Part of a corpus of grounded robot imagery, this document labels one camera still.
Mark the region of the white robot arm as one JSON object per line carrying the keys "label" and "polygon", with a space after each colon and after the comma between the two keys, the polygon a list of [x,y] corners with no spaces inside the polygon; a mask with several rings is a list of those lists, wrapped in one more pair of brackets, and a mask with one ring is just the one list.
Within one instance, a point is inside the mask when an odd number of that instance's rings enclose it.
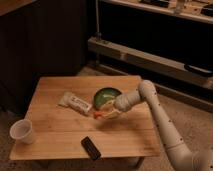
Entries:
{"label": "white robot arm", "polygon": [[168,117],[158,99],[155,85],[142,80],[138,88],[123,93],[113,100],[113,109],[102,114],[103,118],[115,118],[145,101],[155,120],[168,160],[175,171],[213,171],[213,149],[192,152]]}

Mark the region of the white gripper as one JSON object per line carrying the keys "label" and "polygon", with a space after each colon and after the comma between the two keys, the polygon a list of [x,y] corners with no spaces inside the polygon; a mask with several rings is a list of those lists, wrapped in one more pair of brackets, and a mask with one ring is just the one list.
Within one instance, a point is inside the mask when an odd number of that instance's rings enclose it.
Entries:
{"label": "white gripper", "polygon": [[101,111],[110,111],[114,108],[114,110],[104,113],[101,115],[103,119],[113,119],[117,118],[121,112],[127,112],[135,105],[141,102],[141,97],[138,90],[134,90],[129,93],[123,93],[116,97],[115,102],[113,100],[109,100],[104,103],[101,107]]}

